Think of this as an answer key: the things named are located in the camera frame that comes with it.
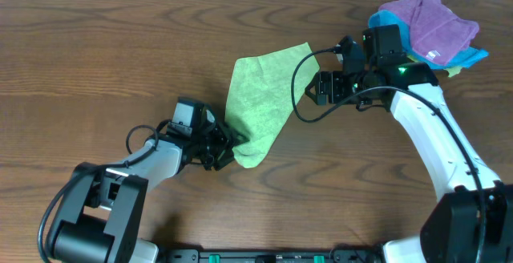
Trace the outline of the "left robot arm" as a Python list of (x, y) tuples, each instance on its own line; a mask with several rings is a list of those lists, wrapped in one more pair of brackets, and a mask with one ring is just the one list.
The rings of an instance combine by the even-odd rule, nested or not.
[(43, 214), (37, 244), (45, 262), (158, 262), (138, 237), (146, 195), (190, 164), (221, 170), (247, 138), (199, 101), (180, 99), (173, 117), (149, 127), (141, 149), (109, 164), (83, 162)]

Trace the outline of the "green microfiber cloth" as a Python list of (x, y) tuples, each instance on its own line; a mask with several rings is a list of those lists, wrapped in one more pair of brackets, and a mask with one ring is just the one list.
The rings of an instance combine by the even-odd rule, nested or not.
[(225, 108), (225, 122), (247, 141), (233, 149), (235, 161), (255, 168), (268, 155), (305, 87), (320, 70), (307, 42), (266, 55), (235, 62)]

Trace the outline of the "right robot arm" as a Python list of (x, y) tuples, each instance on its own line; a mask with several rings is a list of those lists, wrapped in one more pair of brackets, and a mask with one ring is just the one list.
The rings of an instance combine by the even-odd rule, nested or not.
[(435, 73), (411, 62), (399, 27), (365, 30), (330, 48), (339, 71), (321, 71), (305, 94), (328, 111), (386, 109), (411, 138), (437, 204), (417, 236), (385, 243), (380, 262), (509, 262), (512, 187), (483, 162), (450, 113)]

